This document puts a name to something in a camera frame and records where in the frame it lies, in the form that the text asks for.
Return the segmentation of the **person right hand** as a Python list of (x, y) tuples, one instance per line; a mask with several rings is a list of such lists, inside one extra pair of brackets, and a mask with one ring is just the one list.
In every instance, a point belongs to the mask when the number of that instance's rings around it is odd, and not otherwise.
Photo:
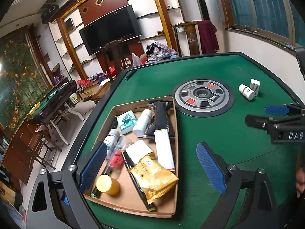
[(297, 192), (297, 197), (299, 197), (305, 189), (305, 172), (303, 171), (303, 168), (300, 168), (296, 172), (296, 192)]

